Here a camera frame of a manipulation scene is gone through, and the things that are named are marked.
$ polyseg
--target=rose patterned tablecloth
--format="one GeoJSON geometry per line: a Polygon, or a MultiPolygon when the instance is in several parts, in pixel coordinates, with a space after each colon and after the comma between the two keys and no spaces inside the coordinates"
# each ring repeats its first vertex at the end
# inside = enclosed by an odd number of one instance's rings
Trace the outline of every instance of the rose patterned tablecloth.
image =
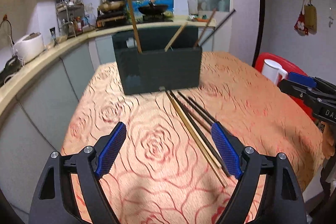
{"type": "MultiPolygon", "coordinates": [[[[199,88],[182,93],[203,105],[245,145],[266,155],[286,153],[302,190],[322,163],[322,135],[309,117],[232,55],[203,53],[199,88]]],[[[120,222],[215,223],[237,181],[225,177],[229,186],[223,189],[164,92],[125,96],[116,63],[101,65],[90,81],[62,154],[94,145],[119,121],[127,126],[127,138],[100,183],[120,222]]],[[[81,215],[90,221],[75,175],[73,184],[81,215]]],[[[263,184],[261,177],[247,221],[256,215],[263,184]]]]}

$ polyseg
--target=red plastic chair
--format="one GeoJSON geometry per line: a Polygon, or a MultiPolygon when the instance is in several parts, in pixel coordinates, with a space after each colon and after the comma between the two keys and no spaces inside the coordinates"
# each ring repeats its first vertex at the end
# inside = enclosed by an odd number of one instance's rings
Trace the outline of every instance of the red plastic chair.
{"type": "MultiPolygon", "coordinates": [[[[295,64],[293,64],[292,62],[289,62],[288,60],[280,57],[280,56],[277,56],[275,54],[270,54],[268,52],[263,52],[261,54],[259,54],[258,58],[257,58],[257,61],[255,63],[255,66],[254,68],[261,72],[263,70],[263,65],[264,65],[264,60],[265,59],[271,59],[271,60],[274,60],[276,62],[278,62],[282,68],[284,70],[286,70],[288,73],[289,72],[296,72],[296,73],[299,73],[301,75],[305,75],[305,76],[308,76],[302,69],[300,69],[298,66],[296,66],[295,64]]],[[[303,109],[304,112],[307,113],[307,115],[313,120],[315,121],[316,119],[311,115],[311,108],[307,107],[302,100],[300,99],[297,99],[295,97],[292,97],[291,98],[303,109]]]]}

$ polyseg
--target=rice cooker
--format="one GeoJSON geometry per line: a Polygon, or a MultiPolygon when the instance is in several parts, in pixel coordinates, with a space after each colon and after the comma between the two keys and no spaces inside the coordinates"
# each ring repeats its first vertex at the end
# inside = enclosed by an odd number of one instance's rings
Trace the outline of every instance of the rice cooker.
{"type": "Polygon", "coordinates": [[[41,33],[25,35],[13,45],[15,54],[25,63],[33,60],[44,51],[44,43],[41,33]]]}

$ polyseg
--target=blue gripper pad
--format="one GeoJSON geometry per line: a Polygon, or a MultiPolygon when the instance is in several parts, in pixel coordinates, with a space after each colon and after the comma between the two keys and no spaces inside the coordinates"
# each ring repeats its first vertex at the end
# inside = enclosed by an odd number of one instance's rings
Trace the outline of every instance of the blue gripper pad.
{"type": "Polygon", "coordinates": [[[301,75],[295,72],[290,72],[288,74],[287,79],[289,81],[292,81],[292,82],[295,82],[301,85],[305,85],[311,89],[315,89],[317,85],[313,78],[304,76],[304,75],[301,75]]]}
{"type": "Polygon", "coordinates": [[[229,142],[222,129],[216,123],[211,126],[211,137],[222,160],[226,165],[228,172],[230,175],[235,176],[236,179],[239,179],[243,174],[240,169],[239,156],[235,152],[233,146],[229,142]]]}
{"type": "Polygon", "coordinates": [[[95,171],[97,178],[101,179],[103,175],[106,175],[110,172],[110,169],[126,139],[126,131],[126,125],[124,123],[120,123],[100,153],[98,157],[97,169],[95,171]]]}

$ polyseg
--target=silver bolt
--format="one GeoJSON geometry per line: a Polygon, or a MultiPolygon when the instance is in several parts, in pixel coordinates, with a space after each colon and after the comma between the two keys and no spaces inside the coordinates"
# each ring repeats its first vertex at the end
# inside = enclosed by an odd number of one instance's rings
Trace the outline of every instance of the silver bolt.
{"type": "Polygon", "coordinates": [[[285,153],[279,153],[279,158],[285,160],[287,157],[285,153]]]}
{"type": "Polygon", "coordinates": [[[85,147],[84,148],[84,153],[91,153],[92,152],[92,150],[93,150],[93,147],[92,146],[87,146],[87,147],[85,147]]]}
{"type": "Polygon", "coordinates": [[[51,157],[52,159],[57,158],[57,157],[58,157],[58,152],[55,151],[55,152],[51,153],[50,157],[51,157]]]}
{"type": "Polygon", "coordinates": [[[248,154],[253,154],[254,153],[254,149],[251,146],[248,146],[245,148],[245,152],[248,154]]]}

